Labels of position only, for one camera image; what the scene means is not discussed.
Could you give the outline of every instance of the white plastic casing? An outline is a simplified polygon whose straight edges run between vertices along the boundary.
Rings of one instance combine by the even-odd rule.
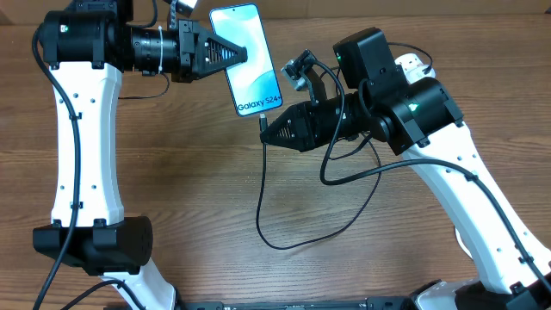
[[[415,300],[418,310],[457,310],[455,305],[455,291],[466,285],[475,284],[478,279],[461,282],[439,282],[423,293]]]
[[[77,226],[93,226],[94,219],[105,219],[107,225],[124,220],[119,196],[115,162],[115,115],[121,72],[112,65],[92,69],[90,62],[62,62],[52,74],[67,93],[78,120],[81,140],[80,201]],[[55,90],[58,108],[58,189],[52,210],[52,221],[62,226],[71,222],[75,152],[69,113]]]
[[[402,65],[402,70],[406,75],[407,83],[413,84],[420,80],[421,78],[436,77],[436,72],[434,68],[431,68],[428,73],[424,73],[424,70],[429,67],[429,65],[424,65],[421,58],[414,53],[407,53],[398,57],[394,63],[396,65]]]
[[[551,251],[518,218],[480,159],[467,125],[450,124],[428,138],[428,146],[414,145],[402,154],[403,158],[437,158],[477,174],[498,200],[537,268],[543,275],[548,274]],[[520,252],[503,221],[475,183],[467,181],[460,172],[442,166],[421,164],[412,168],[427,183],[459,230],[473,256],[480,281],[488,291],[510,295],[511,285],[520,282],[528,287],[537,280],[529,266],[519,262]]]
[[[139,269],[138,275],[130,275],[127,272],[106,272],[100,276],[102,280],[122,280],[138,297],[139,302],[145,309],[172,310],[176,303],[176,290],[172,285],[163,279],[157,266],[152,259]],[[122,298],[134,310],[138,307],[132,302],[130,296],[123,288],[115,289],[121,294]]]

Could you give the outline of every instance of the cable clip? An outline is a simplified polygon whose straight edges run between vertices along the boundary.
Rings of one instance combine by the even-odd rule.
[[[479,178],[479,175],[474,174],[474,173],[471,173],[470,176],[465,175],[465,178],[467,179],[468,182],[478,181],[478,180],[480,179],[480,178]]]
[[[159,60],[158,64],[158,74],[161,74],[163,71],[163,26],[158,26],[158,33],[161,37],[161,59]]]
[[[83,202],[81,201],[79,203],[71,203],[71,208],[84,208]]]
[[[518,261],[521,263],[521,264],[526,264],[528,262],[530,263],[533,263],[534,262],[534,258],[532,256],[528,256],[528,259],[524,259],[522,257],[519,257],[518,258]]]
[[[78,115],[69,115],[69,120],[71,121],[78,121],[83,119],[83,113],[78,112]]]

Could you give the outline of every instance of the green led light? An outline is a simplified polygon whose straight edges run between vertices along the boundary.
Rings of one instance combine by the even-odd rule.
[[[419,106],[418,104],[412,103],[407,107],[413,112],[417,109],[418,106]]]

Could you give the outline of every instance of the phone screen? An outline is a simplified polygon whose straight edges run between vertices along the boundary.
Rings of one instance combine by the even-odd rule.
[[[282,95],[257,6],[246,4],[214,9],[210,12],[210,20],[217,35],[247,48],[247,61],[226,69],[238,115],[281,107]]]

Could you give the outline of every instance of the wooden table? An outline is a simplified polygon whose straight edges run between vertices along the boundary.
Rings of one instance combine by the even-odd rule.
[[[335,65],[331,46],[364,28],[429,51],[473,131],[490,172],[529,229],[551,246],[551,16],[378,17],[265,21],[276,68],[309,48]],[[52,86],[30,52],[35,27],[0,28],[0,308],[30,308],[52,259],[34,252],[57,180]],[[395,56],[410,52],[393,48]],[[162,78],[125,74],[123,96],[160,91]],[[307,99],[282,83],[285,107]],[[268,113],[274,120],[283,109]],[[339,144],[336,152],[357,142]],[[377,143],[384,163],[397,158]],[[289,245],[337,230],[375,180],[327,188],[325,149],[269,148],[261,225]],[[431,280],[476,275],[453,226],[409,169],[386,173],[373,201],[342,235],[292,251],[264,245],[255,230],[261,175],[257,118],[235,115],[224,74],[173,84],[159,99],[121,102],[117,159],[127,216],[152,220],[153,257],[186,301],[324,301],[403,295]],[[375,164],[371,152],[331,163],[330,176]],[[63,266],[44,309],[59,309],[97,282]],[[104,288],[83,301],[120,298]]]

